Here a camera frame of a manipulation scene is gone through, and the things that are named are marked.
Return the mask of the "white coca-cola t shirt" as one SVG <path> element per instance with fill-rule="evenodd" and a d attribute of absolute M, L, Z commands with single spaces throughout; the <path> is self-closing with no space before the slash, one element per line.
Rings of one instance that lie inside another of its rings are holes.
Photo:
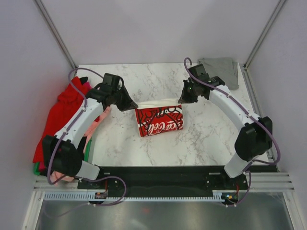
<path fill-rule="evenodd" d="M 182 105 L 176 98 L 138 103 L 135 114 L 141 137 L 184 128 Z"/>

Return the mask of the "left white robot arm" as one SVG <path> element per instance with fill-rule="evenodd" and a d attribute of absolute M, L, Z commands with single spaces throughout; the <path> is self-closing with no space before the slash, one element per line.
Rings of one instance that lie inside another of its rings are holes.
<path fill-rule="evenodd" d="M 125 86 L 101 84 L 98 89 L 93 88 L 87 93 L 80 108 L 62 129 L 43 139 L 49 184 L 69 176 L 84 178 L 94 188 L 104 186 L 105 176 L 100 174 L 100 167 L 84 161 L 77 148 L 94 120 L 111 105 L 116 105 L 120 111 L 138 108 Z"/>

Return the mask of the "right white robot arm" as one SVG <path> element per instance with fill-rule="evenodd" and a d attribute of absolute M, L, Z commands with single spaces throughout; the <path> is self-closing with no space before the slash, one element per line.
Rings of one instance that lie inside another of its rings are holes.
<path fill-rule="evenodd" d="M 268 117 L 261 118 L 250 112 L 246 107 L 237 105 L 230 90 L 223 85 L 219 77 L 208 79 L 206 85 L 188 78 L 183 80 L 184 86 L 180 104 L 191 104 L 202 96 L 215 104 L 238 129 L 239 134 L 235 141 L 235 154 L 224 166 L 220 176 L 220 184 L 224 188 L 232 188 L 237 183 L 237 176 L 242 174 L 251 163 L 272 147 L 270 135 L 263 129 L 265 127 L 272 133 L 272 121 Z"/>

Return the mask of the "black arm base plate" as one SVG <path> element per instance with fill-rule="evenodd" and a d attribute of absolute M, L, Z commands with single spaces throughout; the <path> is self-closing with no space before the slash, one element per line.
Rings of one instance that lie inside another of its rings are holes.
<path fill-rule="evenodd" d="M 103 167 L 101 182 L 80 181 L 78 189 L 102 190 L 116 196 L 212 195 L 214 190 L 243 191 L 245 175 L 229 178 L 223 166 Z"/>

